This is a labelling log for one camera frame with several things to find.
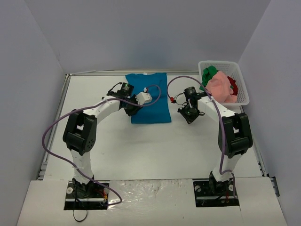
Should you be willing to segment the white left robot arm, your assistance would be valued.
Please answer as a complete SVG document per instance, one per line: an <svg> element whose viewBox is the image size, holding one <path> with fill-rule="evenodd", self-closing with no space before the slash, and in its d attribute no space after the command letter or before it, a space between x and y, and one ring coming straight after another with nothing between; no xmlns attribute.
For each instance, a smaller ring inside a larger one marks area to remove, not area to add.
<svg viewBox="0 0 301 226"><path fill-rule="evenodd" d="M91 169L90 151L96 143L97 125L110 114L124 109L128 116L137 114L142 105L152 101L147 89L133 95L134 87L120 83L121 88L114 92L110 89L102 98L104 103L96 108L73 113L69 116L63 134L63 141L72 155L73 163L89 178L94 178Z"/></svg>

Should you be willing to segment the blue t shirt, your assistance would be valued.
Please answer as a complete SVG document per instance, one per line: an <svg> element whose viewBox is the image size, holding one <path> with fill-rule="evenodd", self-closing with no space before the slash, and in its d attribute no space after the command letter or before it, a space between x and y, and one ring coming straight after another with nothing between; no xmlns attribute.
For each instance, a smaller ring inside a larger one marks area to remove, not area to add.
<svg viewBox="0 0 301 226"><path fill-rule="evenodd" d="M131 117L132 124L155 124L170 123L171 116L168 108L167 100L167 74L154 73L145 74L128 74L127 82L134 86L133 94L139 94L144 88L148 89L148 93L152 96L152 105L144 107L137 114Z"/></svg>

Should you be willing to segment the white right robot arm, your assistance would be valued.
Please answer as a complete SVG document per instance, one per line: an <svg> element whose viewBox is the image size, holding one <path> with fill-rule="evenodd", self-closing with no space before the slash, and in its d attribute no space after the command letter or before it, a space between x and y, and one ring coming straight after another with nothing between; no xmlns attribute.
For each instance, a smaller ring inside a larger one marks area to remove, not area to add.
<svg viewBox="0 0 301 226"><path fill-rule="evenodd" d="M209 176L209 190L220 194L225 190L225 183L232 179L238 160L253 146L249 119L245 113L236 113L208 96L198 93L194 87L184 90L186 99L182 108L178 109L188 124L199 116L207 115L219 125L218 146L221 157Z"/></svg>

